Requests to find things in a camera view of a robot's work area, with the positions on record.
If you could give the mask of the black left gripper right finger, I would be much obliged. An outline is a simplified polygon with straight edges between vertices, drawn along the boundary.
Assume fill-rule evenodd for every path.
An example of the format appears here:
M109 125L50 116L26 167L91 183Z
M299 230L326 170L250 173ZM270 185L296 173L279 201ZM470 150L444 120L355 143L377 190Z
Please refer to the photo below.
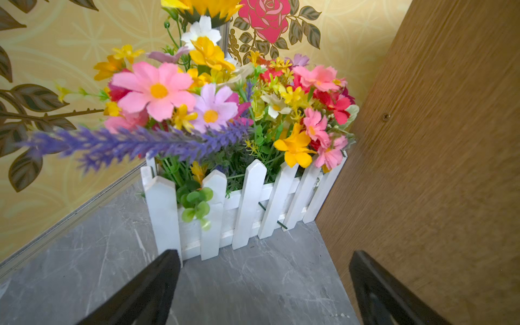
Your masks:
M448 324L365 251L354 251L349 272L363 324Z

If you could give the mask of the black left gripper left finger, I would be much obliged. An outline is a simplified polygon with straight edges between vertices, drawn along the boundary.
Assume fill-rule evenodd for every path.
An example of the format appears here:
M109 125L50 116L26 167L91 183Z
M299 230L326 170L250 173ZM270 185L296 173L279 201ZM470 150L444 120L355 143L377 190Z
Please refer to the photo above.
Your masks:
M165 324L169 317L181 260L166 250L80 324Z

